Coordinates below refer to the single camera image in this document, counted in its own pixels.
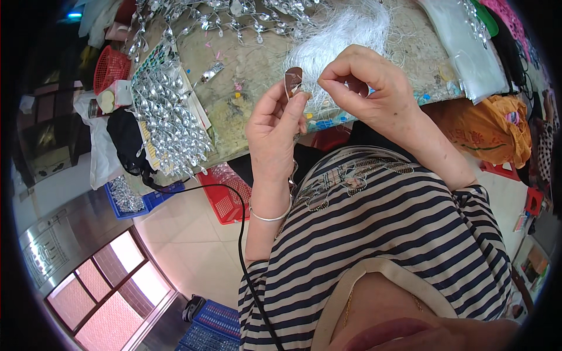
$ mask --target window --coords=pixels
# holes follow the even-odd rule
[[[121,350],[172,291],[131,231],[88,258],[46,298],[88,351]]]

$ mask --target silver bangle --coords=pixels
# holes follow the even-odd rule
[[[253,209],[252,209],[252,199],[251,198],[250,198],[249,205],[250,205],[249,206],[250,213],[253,214],[253,216],[256,217],[257,219],[262,220],[262,221],[266,221],[266,222],[275,222],[275,221],[280,221],[280,220],[284,219],[289,214],[289,212],[291,211],[291,207],[293,207],[293,199],[289,199],[289,208],[287,208],[287,210],[281,216],[279,216],[277,218],[273,218],[273,219],[262,218],[262,217],[258,216],[257,214],[255,214],[253,212]]]

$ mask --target white string bundle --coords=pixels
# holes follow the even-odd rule
[[[388,57],[384,46],[389,36],[390,16],[378,0],[334,3],[322,12],[313,16],[315,26],[307,26],[293,35],[294,48],[283,63],[283,71],[295,66],[302,68],[302,90],[312,94],[306,112],[312,113],[336,106],[316,81],[324,68],[349,45],[363,45]]]

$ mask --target navy and beige striped shirt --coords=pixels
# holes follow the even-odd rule
[[[482,186],[451,193],[402,155],[348,147],[307,174],[269,260],[248,273],[284,349],[323,350],[352,282],[367,272],[382,273],[440,317],[498,318],[511,290]],[[238,311],[241,349],[276,350],[244,279]]]

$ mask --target woman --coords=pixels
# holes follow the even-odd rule
[[[256,104],[246,261],[283,348],[501,349],[517,328],[491,321],[505,309],[510,263],[464,157],[419,109],[405,74],[374,51],[349,46],[318,82],[380,133],[370,145],[388,146],[326,155],[291,201],[293,136],[309,95],[287,102],[279,82]],[[244,279],[238,309],[241,349],[277,349]]]

